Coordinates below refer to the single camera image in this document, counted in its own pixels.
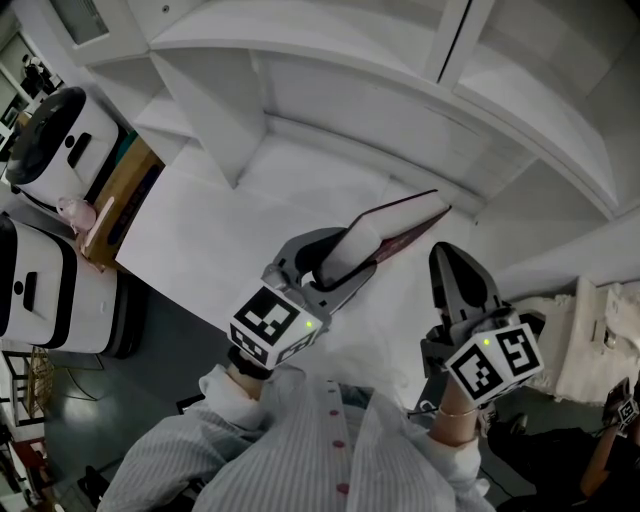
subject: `white shirt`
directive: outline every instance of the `white shirt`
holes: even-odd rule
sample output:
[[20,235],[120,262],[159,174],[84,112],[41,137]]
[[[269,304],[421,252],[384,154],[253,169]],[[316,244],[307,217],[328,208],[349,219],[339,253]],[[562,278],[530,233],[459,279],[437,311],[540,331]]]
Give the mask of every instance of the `white shirt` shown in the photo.
[[286,365],[259,403],[220,366],[200,386],[205,400],[129,451],[100,512],[151,510],[196,478],[198,512],[493,510],[476,487],[477,440],[442,445],[379,393],[358,413],[336,383]]

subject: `wrist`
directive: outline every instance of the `wrist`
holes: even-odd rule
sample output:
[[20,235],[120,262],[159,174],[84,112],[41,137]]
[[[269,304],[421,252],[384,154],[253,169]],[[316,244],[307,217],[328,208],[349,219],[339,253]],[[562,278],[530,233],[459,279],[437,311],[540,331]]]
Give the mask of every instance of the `wrist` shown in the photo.
[[449,415],[462,415],[477,409],[452,378],[447,381],[440,408]]
[[263,380],[254,379],[241,373],[234,364],[230,364],[227,368],[227,375],[249,395],[249,398],[260,400],[262,386],[264,385]]

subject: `white table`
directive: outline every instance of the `white table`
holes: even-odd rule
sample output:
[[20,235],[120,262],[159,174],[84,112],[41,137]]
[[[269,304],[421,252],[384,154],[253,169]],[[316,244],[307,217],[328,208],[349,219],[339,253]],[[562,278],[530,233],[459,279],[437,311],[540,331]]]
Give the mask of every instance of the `white table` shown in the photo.
[[[288,239],[346,226],[363,211],[417,192],[351,160],[270,135],[235,190],[216,184],[207,173],[168,166],[117,261],[226,331],[231,304]],[[440,240],[464,248],[470,227],[469,218],[449,212],[410,248],[380,265],[336,313],[330,332],[290,362],[342,382],[375,386],[413,408],[426,383],[420,340],[440,323],[429,253]]]

